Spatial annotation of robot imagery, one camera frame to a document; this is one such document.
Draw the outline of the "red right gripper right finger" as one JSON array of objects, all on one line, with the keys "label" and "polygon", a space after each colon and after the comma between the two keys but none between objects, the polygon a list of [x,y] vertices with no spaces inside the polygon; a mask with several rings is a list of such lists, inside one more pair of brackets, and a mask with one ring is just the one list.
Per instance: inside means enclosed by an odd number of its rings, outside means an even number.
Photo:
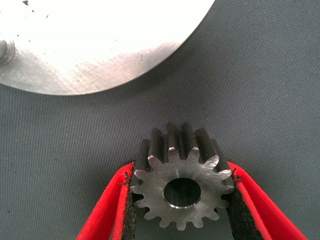
[{"label": "red right gripper right finger", "polygon": [[230,161],[228,165],[235,174],[236,188],[265,240],[307,239],[243,168]]}]

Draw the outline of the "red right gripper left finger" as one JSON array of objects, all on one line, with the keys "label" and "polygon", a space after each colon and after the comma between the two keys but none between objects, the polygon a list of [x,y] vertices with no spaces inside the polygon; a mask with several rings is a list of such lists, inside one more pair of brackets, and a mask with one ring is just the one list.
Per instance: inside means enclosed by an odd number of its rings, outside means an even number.
[{"label": "red right gripper left finger", "polygon": [[111,178],[77,235],[77,240],[121,240],[125,232],[134,163],[122,166]]}]

